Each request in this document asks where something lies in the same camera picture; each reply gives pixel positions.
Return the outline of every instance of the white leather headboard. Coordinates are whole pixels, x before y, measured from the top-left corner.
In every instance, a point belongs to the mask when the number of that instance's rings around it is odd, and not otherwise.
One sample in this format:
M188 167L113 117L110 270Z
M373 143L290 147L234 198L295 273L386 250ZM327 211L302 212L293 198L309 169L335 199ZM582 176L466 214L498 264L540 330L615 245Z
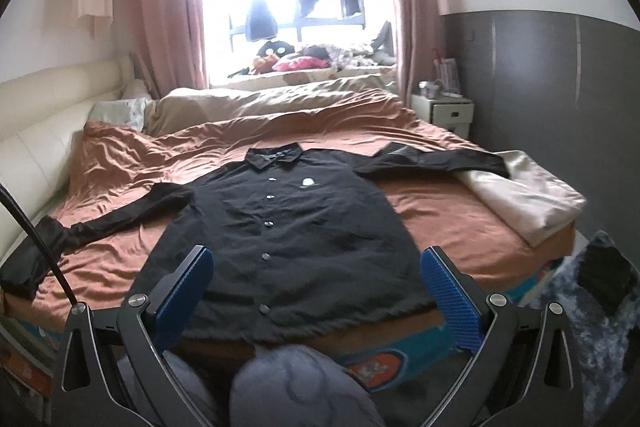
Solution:
M68 182L74 135L94 102L133 80L129 57L50 68L0 83L0 182L33 218ZM0 264L21 232L0 205Z

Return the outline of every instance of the blue gripper pad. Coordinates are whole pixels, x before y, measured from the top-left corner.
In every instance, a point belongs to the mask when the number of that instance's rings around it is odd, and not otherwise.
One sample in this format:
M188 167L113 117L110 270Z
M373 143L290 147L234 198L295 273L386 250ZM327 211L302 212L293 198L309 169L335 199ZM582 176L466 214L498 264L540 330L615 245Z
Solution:
M458 347L476 354L484 340L481 315L433 248L422 252L420 274L453 331Z
M197 248L198 252L194 252L194 248L178 269L166 276L172 286L167 288L167 296L159 304L151 326L152 342L158 352L172 349L178 344L182 331L213 277L213 254L208 248ZM156 289L150 294L152 299Z

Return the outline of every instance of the gray wall panel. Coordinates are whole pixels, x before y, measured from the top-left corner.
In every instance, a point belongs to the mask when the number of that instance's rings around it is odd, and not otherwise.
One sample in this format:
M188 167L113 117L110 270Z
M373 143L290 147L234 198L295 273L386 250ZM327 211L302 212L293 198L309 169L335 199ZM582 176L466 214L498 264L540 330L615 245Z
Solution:
M470 139L491 148L491 118L494 98L491 12L452 14L446 17L446 49L450 57L459 57L458 70L462 91L476 102Z
M476 103L472 139L489 150L522 149L580 190L589 204L578 229L606 230L640 266L640 32L580 16L578 75L576 19L447 15L447 56L459 61L463 92Z

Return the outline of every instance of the shirt sleeve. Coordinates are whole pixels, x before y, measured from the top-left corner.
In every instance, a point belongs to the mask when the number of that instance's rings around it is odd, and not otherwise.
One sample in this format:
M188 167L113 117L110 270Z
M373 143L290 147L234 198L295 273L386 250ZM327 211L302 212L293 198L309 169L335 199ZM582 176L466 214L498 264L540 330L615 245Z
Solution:
M64 227L57 219L43 217L36 231L56 261L66 248L81 248L129 227L182 210L193 198L185 185L157 183L139 200L85 223ZM40 283L49 272L44 255L27 237L0 268L0 286L10 295L33 301Z
M509 178L504 160L495 154L475 149L425 152L409 145L390 142L373 156L357 156L350 164L357 174L405 171L485 171Z

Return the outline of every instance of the nightstand drawer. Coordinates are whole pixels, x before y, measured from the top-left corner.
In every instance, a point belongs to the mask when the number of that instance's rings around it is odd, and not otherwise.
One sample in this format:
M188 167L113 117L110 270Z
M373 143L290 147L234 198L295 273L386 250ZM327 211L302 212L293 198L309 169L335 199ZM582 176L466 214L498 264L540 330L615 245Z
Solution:
M472 103L439 103L433 106L431 123L445 126L474 121L474 105Z

